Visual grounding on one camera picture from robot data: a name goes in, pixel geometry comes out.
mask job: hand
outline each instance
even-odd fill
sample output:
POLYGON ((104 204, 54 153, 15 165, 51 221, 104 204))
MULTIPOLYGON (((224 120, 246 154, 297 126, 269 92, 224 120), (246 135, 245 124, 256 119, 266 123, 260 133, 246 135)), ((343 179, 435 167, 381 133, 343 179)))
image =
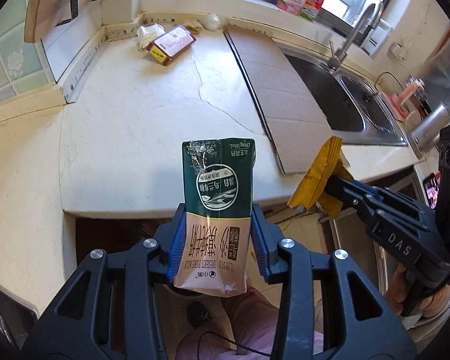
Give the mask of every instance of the hand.
MULTIPOLYGON (((406 272, 406 268, 402 264, 399 264, 394 276, 391 278, 388 290, 383 296, 397 315, 400 315, 404 309, 403 301, 407 297, 409 290, 408 282, 405 278, 406 272)), ((418 307, 423 311, 423 316, 425 318, 430 318, 438 314, 444 308, 449 297, 450 286, 446 285, 431 297, 423 299, 418 307)))

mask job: kitchen countertop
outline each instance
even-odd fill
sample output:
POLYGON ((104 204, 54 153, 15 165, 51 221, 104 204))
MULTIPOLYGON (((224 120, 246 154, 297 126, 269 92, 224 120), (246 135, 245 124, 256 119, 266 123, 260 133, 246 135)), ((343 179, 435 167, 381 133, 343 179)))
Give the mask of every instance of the kitchen countertop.
MULTIPOLYGON (((184 201, 181 143, 253 138, 253 200, 286 202, 302 175, 283 175, 221 32, 204 31, 168 67, 137 39, 106 46, 78 102, 65 107, 60 185, 65 211, 93 218, 165 218, 184 201)), ((356 179, 418 162, 409 147, 345 146, 356 179)))
MULTIPOLYGON (((170 216, 183 201, 181 143, 233 136, 256 142, 254 200, 286 202, 302 176, 280 173, 222 33, 202 33, 168 67, 136 39, 109 43, 77 103, 0 123, 0 286, 43 312, 75 265, 64 211, 170 216)), ((343 152, 359 180, 418 162, 408 147, 343 152)))

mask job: white plastic bag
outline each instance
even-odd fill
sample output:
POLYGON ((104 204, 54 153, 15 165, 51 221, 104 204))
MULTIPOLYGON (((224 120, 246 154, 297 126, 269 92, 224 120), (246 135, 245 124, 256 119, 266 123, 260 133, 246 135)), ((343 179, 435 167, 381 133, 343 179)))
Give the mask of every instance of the white plastic bag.
POLYGON ((148 44, 165 33, 164 28, 159 24, 154 24, 150 27, 140 26, 137 29, 137 36, 139 41, 139 49, 143 51, 148 44))

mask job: cardboard sheet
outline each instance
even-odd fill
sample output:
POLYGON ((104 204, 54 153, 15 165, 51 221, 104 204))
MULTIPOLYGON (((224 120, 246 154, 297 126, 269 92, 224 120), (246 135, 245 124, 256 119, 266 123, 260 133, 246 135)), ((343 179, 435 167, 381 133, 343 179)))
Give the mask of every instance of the cardboard sheet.
POLYGON ((333 135, 325 115, 269 36, 233 26, 227 31, 282 171, 306 172, 333 135))

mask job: black cable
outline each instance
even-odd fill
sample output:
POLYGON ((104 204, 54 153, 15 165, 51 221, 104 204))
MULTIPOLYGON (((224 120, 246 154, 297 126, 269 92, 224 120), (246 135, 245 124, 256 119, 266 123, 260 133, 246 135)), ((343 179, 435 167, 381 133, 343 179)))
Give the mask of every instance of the black cable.
POLYGON ((378 81, 380 81, 380 79, 381 79, 385 74, 390 74, 390 75, 395 79, 395 81, 397 81, 398 85, 400 85, 400 87, 402 88, 402 91, 404 90, 404 88, 403 88, 402 84, 400 83, 400 81, 397 80, 397 78, 396 78, 392 73, 390 73, 389 71, 384 71, 384 72, 381 73, 381 74, 378 76, 378 78, 375 80, 375 82, 373 83, 373 86, 375 87, 376 90, 378 90, 378 88, 377 88, 377 83, 378 83, 378 81))
POLYGON ((197 360, 200 360, 200 342, 202 341, 203 336, 206 335, 206 334, 216 335, 217 337, 220 337, 220 338, 228 341, 230 344, 233 344, 233 345, 236 345, 237 347, 241 347, 243 349, 249 350, 250 352, 257 353, 258 355, 262 355, 262 356, 266 356, 266 357, 270 357, 271 356, 269 353, 260 352, 259 350, 255 350, 255 349, 249 348, 248 346, 237 344, 236 342, 228 339, 227 337, 223 337, 222 335, 219 335, 218 333, 209 331, 209 332, 203 333, 198 339, 198 343, 197 343, 197 360))

